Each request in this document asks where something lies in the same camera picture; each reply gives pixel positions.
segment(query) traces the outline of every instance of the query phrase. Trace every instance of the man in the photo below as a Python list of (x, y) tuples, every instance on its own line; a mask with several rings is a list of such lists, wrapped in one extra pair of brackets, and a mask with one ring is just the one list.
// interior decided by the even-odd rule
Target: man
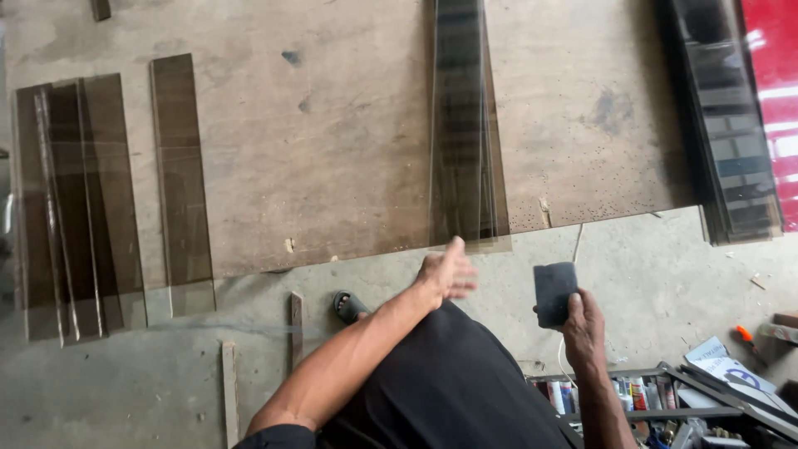
[[(374, 313), (351, 293), (336, 295), (350, 326), (296, 367), (237, 447), (568, 447), (510, 353), (449, 301), (475, 289), (474, 276), (455, 237)], [(606, 374), (601, 311), (581, 289), (568, 308), (585, 446), (637, 447)]]

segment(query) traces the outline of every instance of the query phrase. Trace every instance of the sanding block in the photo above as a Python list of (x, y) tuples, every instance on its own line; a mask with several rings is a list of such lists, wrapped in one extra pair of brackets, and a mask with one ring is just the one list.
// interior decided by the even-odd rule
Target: sanding block
[(578, 291), (576, 268), (571, 262), (536, 265), (535, 295), (538, 303), (538, 325), (552, 329), (568, 320), (568, 297)]

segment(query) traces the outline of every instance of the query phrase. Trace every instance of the concrete floor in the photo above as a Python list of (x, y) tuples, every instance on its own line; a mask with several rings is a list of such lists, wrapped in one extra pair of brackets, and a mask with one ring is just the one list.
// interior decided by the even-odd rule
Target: concrete floor
[[(615, 369), (647, 368), (660, 360), (678, 364), (690, 348), (717, 335), (734, 356), (756, 367), (729, 330), (737, 324), (754, 330), (774, 312), (796, 308), (798, 235), (712, 248), (701, 239), (696, 208), (662, 215), (584, 226), (579, 283), (595, 293), (604, 311), (608, 360)], [(532, 312), (532, 266), (570, 260), (578, 231), (570, 226), (516, 235), (512, 252), (473, 257), (480, 290), (458, 304), (491, 329), (528, 374), (559, 373), (560, 336), (538, 328)], [(330, 312), (334, 291), (351, 289), (376, 308), (410, 283), (424, 254), (398, 252), (221, 281), (216, 313), (64, 349), (57, 341), (28, 344), (20, 316), (5, 311), (0, 447), (221, 447), (221, 341), (236, 344), (245, 428), (285, 378), (291, 290), (305, 296), (309, 351), (341, 327)], [(757, 272), (767, 290), (749, 281)], [(771, 349), (782, 352), (766, 348), (767, 356)], [(798, 372), (798, 356), (786, 353), (771, 365), (764, 376), (780, 384)]]

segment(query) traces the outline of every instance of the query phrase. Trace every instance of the wooden stick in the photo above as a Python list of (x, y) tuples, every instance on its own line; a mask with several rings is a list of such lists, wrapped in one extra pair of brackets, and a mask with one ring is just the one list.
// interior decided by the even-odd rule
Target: wooden stick
[(239, 441), (239, 396), (235, 385), (235, 343), (222, 343), (222, 374), (224, 379), (224, 422), (227, 430), (227, 449)]
[(291, 292), (289, 298), (291, 311), (291, 368), (302, 361), (302, 296)]

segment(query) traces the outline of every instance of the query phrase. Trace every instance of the white cable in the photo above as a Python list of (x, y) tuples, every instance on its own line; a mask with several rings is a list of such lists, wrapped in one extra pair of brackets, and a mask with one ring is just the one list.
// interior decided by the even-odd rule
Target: white cable
[(563, 336), (563, 338), (560, 339), (559, 348), (557, 348), (557, 364), (559, 364), (559, 370), (563, 372), (563, 374), (568, 378), (569, 381), (571, 381), (571, 386), (573, 388), (579, 389), (579, 387), (576, 386), (576, 382), (574, 382), (574, 380), (568, 375), (568, 373), (565, 372), (565, 368), (563, 368), (563, 358), (562, 358), (563, 343), (565, 343), (565, 336)]

